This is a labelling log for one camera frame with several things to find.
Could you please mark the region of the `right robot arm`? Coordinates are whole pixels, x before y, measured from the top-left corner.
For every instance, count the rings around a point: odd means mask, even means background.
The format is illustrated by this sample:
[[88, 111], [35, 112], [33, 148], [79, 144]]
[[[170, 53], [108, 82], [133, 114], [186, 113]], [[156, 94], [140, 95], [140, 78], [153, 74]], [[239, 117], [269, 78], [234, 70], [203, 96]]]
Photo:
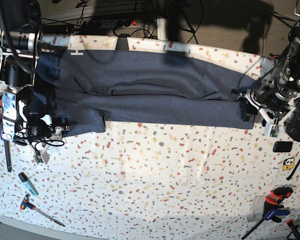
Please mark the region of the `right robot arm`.
[[47, 111], [52, 96], [35, 87], [36, 68], [42, 50], [42, 15], [36, 0], [0, 0], [0, 138], [10, 170], [10, 143], [29, 146], [37, 164], [47, 164], [49, 147], [64, 145], [69, 131], [62, 118]]

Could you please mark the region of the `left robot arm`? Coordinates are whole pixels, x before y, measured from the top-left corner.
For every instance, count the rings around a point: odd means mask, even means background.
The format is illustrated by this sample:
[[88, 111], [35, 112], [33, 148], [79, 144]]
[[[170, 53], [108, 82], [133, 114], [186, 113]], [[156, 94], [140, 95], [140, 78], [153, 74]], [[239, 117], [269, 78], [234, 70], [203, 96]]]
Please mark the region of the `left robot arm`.
[[246, 92], [235, 90], [240, 101], [240, 114], [244, 122], [262, 115], [274, 125], [284, 123], [296, 108], [292, 101], [300, 94], [300, 1], [294, 14], [299, 18], [288, 34], [288, 46], [278, 56], [273, 67], [258, 77]]

